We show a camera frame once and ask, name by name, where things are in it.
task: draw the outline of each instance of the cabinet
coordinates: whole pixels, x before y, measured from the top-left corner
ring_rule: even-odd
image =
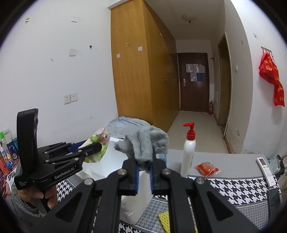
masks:
[[[111,10],[111,48],[119,116],[168,131],[179,111],[175,39],[143,0]]]

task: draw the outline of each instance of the white pump bottle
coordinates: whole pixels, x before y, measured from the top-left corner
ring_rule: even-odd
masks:
[[[195,131],[193,130],[194,124],[195,124],[194,122],[190,122],[183,125],[183,126],[189,126],[190,129],[187,132],[186,140],[183,147],[183,157],[180,170],[180,175],[182,177],[188,176],[191,169],[192,160],[194,157],[195,146],[196,146]]]

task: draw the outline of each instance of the white remote control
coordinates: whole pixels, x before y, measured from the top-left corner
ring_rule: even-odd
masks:
[[[262,170],[262,172],[266,178],[268,186],[272,187],[272,186],[276,185],[274,177],[273,177],[268,165],[266,164],[264,158],[258,157],[257,162],[258,162],[258,164],[259,164],[259,166],[260,166],[260,168],[261,168],[261,170]]]

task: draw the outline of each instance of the silver bolt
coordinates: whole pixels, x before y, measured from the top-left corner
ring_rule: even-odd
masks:
[[[169,174],[171,173],[171,170],[168,169],[168,168],[164,168],[164,169],[162,170],[162,173],[165,174],[165,175],[169,175]]]
[[[123,168],[118,170],[118,174],[120,174],[120,175],[125,175],[126,173],[127,173],[127,170],[125,170]]]
[[[202,177],[197,177],[195,179],[195,182],[198,183],[199,185],[202,185],[205,182],[205,180]]]
[[[87,178],[84,180],[85,185],[91,185],[93,182],[94,182],[94,180],[92,178]]]

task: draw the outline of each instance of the red snack wrapper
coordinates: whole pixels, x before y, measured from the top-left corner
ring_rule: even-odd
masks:
[[[211,176],[213,174],[217,174],[220,172],[218,168],[216,168],[209,162],[201,163],[197,165],[195,168],[196,170],[199,171],[200,174],[204,175],[205,177],[208,177],[208,176]]]

